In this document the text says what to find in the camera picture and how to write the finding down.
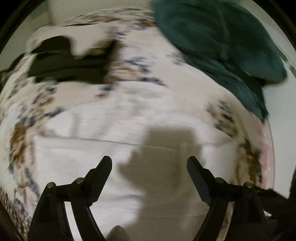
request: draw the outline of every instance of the wall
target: wall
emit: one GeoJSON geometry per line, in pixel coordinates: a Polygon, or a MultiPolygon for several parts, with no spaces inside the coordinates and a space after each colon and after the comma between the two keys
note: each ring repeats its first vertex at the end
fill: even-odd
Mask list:
{"type": "Polygon", "coordinates": [[[33,32],[31,16],[28,16],[11,36],[0,54],[0,70],[9,67],[16,57],[25,52],[27,39],[33,32]]]}
{"type": "Polygon", "coordinates": [[[150,0],[48,0],[55,24],[86,12],[120,6],[146,7],[150,0]]]}
{"type": "MultiPolygon", "coordinates": [[[[296,51],[272,18],[252,0],[240,4],[256,16],[269,32],[273,41],[296,64],[296,51]]],[[[269,121],[275,148],[275,190],[288,196],[293,171],[296,166],[296,78],[288,71],[285,83],[264,88],[269,121]]]]}

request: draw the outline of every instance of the bed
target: bed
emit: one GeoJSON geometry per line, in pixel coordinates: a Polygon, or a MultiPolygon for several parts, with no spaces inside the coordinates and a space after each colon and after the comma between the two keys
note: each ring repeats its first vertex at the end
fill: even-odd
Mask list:
{"type": "MultiPolygon", "coordinates": [[[[149,8],[103,9],[38,29],[0,99],[0,201],[24,240],[46,184],[70,183],[104,155],[115,166],[91,208],[104,235],[121,225],[131,239],[150,240],[151,230],[154,239],[192,239],[208,210],[184,166],[192,155],[228,183],[273,187],[268,121],[186,64],[149,8]],[[103,83],[28,77],[31,51],[45,39],[71,36],[79,55],[110,32],[120,48],[103,83]]],[[[80,240],[70,206],[67,213],[80,240]]]]}

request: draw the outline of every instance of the teal garment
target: teal garment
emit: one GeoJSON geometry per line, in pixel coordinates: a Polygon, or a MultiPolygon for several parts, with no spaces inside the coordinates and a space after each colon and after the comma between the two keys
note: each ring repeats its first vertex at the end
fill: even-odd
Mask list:
{"type": "Polygon", "coordinates": [[[186,62],[232,92],[262,122],[262,86],[287,72],[276,46],[250,12],[230,0],[157,0],[155,21],[186,62]]]}

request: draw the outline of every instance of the white wall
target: white wall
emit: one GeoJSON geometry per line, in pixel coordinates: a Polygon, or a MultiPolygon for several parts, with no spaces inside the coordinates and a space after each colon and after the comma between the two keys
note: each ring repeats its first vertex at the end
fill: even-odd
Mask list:
{"type": "Polygon", "coordinates": [[[86,12],[120,6],[146,7],[150,0],[48,0],[53,22],[61,23],[64,19],[86,12]]]}
{"type": "MultiPolygon", "coordinates": [[[[295,65],[296,51],[272,18],[252,0],[240,0],[240,4],[260,20],[273,41],[295,65]]],[[[274,139],[274,189],[288,196],[296,166],[296,78],[292,72],[288,71],[288,79],[282,85],[265,87],[264,96],[274,139]]]]}
{"type": "Polygon", "coordinates": [[[0,70],[8,68],[16,57],[25,52],[27,39],[33,32],[31,16],[28,16],[11,36],[0,54],[0,70]]]}

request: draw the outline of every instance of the floral bedsheet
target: floral bedsheet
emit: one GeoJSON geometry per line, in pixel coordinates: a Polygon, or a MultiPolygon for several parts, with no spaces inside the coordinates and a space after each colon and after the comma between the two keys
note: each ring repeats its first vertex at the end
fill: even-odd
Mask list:
{"type": "MultiPolygon", "coordinates": [[[[25,239],[42,193],[34,179],[34,135],[42,135],[42,126],[64,110],[105,98],[118,81],[151,82],[173,90],[184,113],[238,142],[233,184],[250,181],[264,188],[272,187],[274,161],[268,125],[248,112],[228,90],[187,65],[155,26],[150,9],[104,9],[68,19],[60,27],[88,24],[115,27],[114,37],[121,44],[105,84],[55,80],[35,83],[33,77],[27,77],[34,59],[28,53],[12,72],[0,96],[0,201],[25,239]]],[[[46,28],[33,34],[29,48],[44,31],[46,28]]]]}

